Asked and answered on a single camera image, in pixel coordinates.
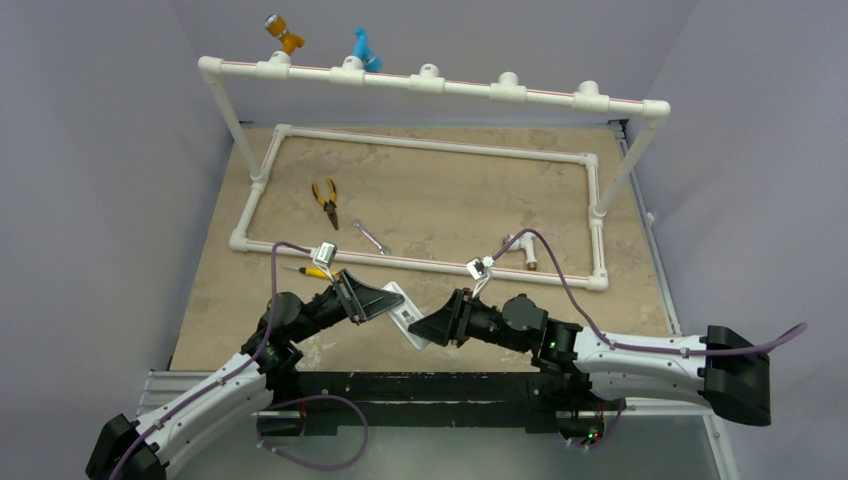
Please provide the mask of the white remote control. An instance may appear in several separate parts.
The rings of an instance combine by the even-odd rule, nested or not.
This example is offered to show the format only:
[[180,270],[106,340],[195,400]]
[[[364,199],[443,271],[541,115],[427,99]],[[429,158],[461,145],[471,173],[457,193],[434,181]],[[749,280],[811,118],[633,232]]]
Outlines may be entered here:
[[398,294],[403,298],[403,302],[389,309],[387,315],[416,350],[424,350],[430,344],[430,341],[409,330],[412,324],[424,317],[420,309],[397,282],[388,282],[383,286],[383,289]]

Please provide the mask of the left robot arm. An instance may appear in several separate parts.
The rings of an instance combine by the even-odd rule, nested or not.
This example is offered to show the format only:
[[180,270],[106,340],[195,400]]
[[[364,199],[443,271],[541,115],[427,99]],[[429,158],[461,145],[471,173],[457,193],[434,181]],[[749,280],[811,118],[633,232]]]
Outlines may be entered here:
[[340,271],[305,302],[273,291],[257,330],[218,370],[156,410],[123,414],[102,428],[85,474],[90,479],[174,479],[205,447],[242,419],[297,399],[297,343],[343,320],[359,324],[404,305],[397,289],[366,285]]

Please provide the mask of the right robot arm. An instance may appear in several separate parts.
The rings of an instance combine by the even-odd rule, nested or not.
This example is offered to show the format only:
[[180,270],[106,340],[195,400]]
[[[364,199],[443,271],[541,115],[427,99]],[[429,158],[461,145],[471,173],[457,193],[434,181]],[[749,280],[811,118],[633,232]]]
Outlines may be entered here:
[[576,407],[653,398],[709,407],[737,424],[771,423],[770,358],[727,327],[684,337],[595,333],[550,317],[524,294],[497,308],[457,289],[408,330],[440,346],[474,339],[529,353],[541,372],[564,376],[561,392]]

